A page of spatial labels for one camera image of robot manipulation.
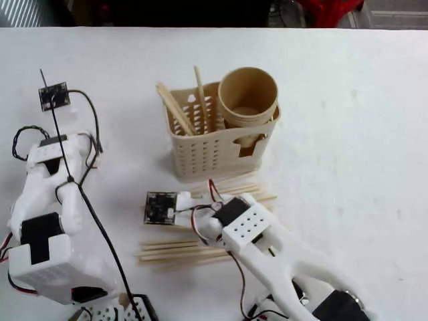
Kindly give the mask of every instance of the beige basket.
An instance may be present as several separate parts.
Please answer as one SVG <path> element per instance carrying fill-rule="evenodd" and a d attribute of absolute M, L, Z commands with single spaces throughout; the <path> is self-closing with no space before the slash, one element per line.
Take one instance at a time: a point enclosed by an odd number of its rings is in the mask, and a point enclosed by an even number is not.
<path fill-rule="evenodd" d="M 276 108 L 272 119 L 261 126 L 225 129 L 224 120 L 217 107 L 219 82 L 203 86 L 208 122 L 204 123 L 198 87 L 186 90 L 171 90 L 181 110 L 195 127 L 198 135 L 184 136 L 180 124 L 169 112 L 167 117 L 172 138 L 177 174 L 184 181 L 207 179 L 232 173 L 257 169 L 268 144 L 274 126 L 280 117 Z M 260 139 L 250 151 L 243 152 L 237 139 L 260 134 Z"/>

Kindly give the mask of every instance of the white table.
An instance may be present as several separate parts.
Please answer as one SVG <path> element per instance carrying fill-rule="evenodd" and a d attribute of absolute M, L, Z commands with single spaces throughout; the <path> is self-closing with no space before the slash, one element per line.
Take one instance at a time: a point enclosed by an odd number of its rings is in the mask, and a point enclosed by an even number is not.
<path fill-rule="evenodd" d="M 157 80 L 170 88 L 220 80 L 239 66 L 268 71 L 283 117 L 259 178 L 280 197 L 276 213 L 372 294 L 383 320 L 426 320 L 428 298 L 428 33 L 292 29 L 0 29 L 0 235 L 25 166 L 11 157 L 16 130 L 40 124 L 38 68 L 50 84 L 86 91 L 106 152 L 86 187 L 132 291 L 161 321 L 240 320 L 232 263 L 154 274 L 136 265 L 147 191 L 178 191 Z M 72 103 L 92 118 L 86 103 Z M 23 134 L 26 151 L 38 134 Z M 0 265 L 5 320 L 66 320 L 74 310 L 17 293 Z M 262 287 L 248 275 L 246 302 Z"/>

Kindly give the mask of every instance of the robotic arm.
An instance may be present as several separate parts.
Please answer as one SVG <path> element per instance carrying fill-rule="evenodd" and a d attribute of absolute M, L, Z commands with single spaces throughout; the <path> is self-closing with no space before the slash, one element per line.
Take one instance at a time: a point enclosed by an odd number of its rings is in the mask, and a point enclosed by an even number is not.
<path fill-rule="evenodd" d="M 214 215 L 211 212 L 201 217 L 199 231 L 211 239 L 209 245 L 230 251 L 267 288 L 273 300 L 265 301 L 265 305 L 277 311 L 279 308 L 293 321 L 378 320 L 370 300 L 356 283 L 321 253 L 294 237 L 250 194 L 223 198 L 226 203 Z M 180 203 L 187 206 L 189 201 L 178 200 L 177 205 Z M 308 278 L 323 281 L 334 290 L 312 313 L 299 300 L 294 284 L 311 300 L 314 292 L 310 282 L 304 282 Z"/>
<path fill-rule="evenodd" d="M 62 135 L 72 176 L 80 180 L 90 141 Z M 88 246 L 94 244 L 90 215 L 68 173 L 58 137 L 34 145 L 27 179 L 9 222 L 20 246 L 9 251 L 9 273 L 38 294 L 62 304 L 81 304 L 118 295 L 116 273 Z"/>

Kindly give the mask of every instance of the paper cup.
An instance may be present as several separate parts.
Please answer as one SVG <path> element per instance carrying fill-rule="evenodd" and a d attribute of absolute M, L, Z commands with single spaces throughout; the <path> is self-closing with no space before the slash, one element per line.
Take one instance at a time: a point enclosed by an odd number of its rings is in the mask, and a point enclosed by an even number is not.
<path fill-rule="evenodd" d="M 264 70 L 244 67 L 229 72 L 219 85 L 219 109 L 226 128 L 245 128 L 265 124 L 274 115 L 278 105 L 278 87 Z M 239 139 L 243 148 L 249 148 L 259 134 Z"/>

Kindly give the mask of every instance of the cup rim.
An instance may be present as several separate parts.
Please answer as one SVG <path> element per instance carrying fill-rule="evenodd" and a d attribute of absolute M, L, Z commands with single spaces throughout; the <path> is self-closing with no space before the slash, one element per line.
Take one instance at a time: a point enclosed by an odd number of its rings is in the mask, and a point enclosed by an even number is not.
<path fill-rule="evenodd" d="M 243 114 L 238 114 L 238 113 L 236 113 L 236 112 L 234 112 L 233 110 L 231 110 L 229 107 L 227 107 L 226 106 L 226 104 L 224 103 L 224 101 L 223 101 L 223 98 L 221 97 L 221 95 L 220 95 L 220 90 L 221 90 L 221 86 L 223 85 L 223 81 L 226 79 L 226 77 L 228 77 L 230 74 L 232 74 L 233 72 L 236 72 L 236 71 L 238 71 L 238 70 L 243 70 L 243 69 L 252 69 L 252 70 L 259 70 L 259 71 L 261 71 L 262 73 L 264 73 L 265 75 L 267 75 L 269 78 L 271 78 L 272 79 L 272 81 L 274 82 L 274 85 L 275 85 L 275 91 L 276 91 L 276 95 L 275 95 L 275 99 L 274 99 L 274 101 L 272 102 L 272 104 L 264 111 L 264 112 L 260 112 L 259 114 L 256 114 L 256 115 L 243 115 Z M 275 81 L 275 79 L 274 79 L 274 77 L 272 77 L 269 73 L 267 73 L 265 70 L 263 70 L 263 69 L 261 69 L 261 68 L 257 68 L 257 67 L 240 67 L 240 68 L 237 68 L 237 69 L 234 69 L 234 70 L 231 70 L 230 72 L 228 72 L 222 79 L 221 79 L 221 81 L 220 81 L 220 83 L 219 83 L 219 88 L 218 88 L 218 92 L 217 92 L 217 96 L 218 96 L 218 99 L 219 99 L 219 101 L 220 101 L 220 105 L 221 105 L 221 107 L 223 108 L 223 109 L 225 109 L 228 113 L 230 113 L 231 115 L 233 115 L 233 116 L 235 116 L 235 117 L 238 117 L 238 118 L 242 118 L 242 119 L 248 119 L 248 120 L 251 120 L 251 119 L 254 119 L 254 118 L 259 118 L 260 116 L 264 116 L 265 114 L 269 114 L 270 113 L 270 111 L 271 111 L 271 109 L 272 109 L 272 106 L 276 106 L 276 105 L 278 105 L 278 85 L 276 84 L 276 81 Z"/>

